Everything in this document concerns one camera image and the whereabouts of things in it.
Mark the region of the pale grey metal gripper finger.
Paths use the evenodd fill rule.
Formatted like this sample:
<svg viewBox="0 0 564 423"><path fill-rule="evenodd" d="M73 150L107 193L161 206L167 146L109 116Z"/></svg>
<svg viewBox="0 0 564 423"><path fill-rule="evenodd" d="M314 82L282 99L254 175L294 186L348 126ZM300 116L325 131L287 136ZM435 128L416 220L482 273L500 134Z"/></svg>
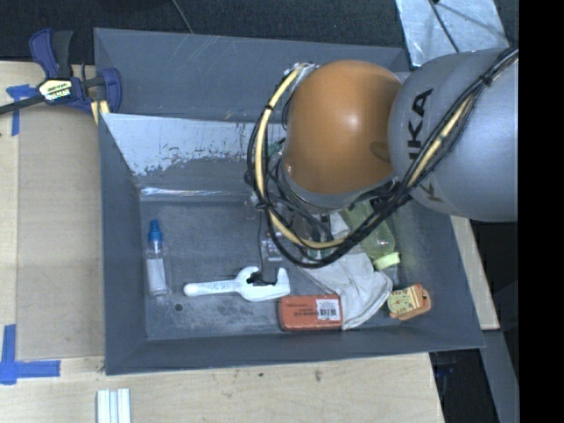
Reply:
<svg viewBox="0 0 564 423"><path fill-rule="evenodd" d="M281 266L283 256L271 237L264 237L260 242L260 253L262 261L262 281L274 285L278 281L278 269Z"/></svg>

